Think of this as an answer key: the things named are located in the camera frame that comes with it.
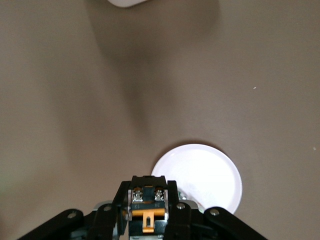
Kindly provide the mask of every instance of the white round dish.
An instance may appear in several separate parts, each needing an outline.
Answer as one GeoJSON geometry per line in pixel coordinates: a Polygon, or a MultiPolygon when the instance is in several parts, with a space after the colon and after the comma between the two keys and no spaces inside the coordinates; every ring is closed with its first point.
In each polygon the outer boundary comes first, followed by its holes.
{"type": "Polygon", "coordinates": [[[242,197],[242,181],[224,153],[203,144],[176,147],[163,155],[152,175],[175,180],[181,199],[195,201],[199,210],[222,207],[234,214],[242,197]]]}

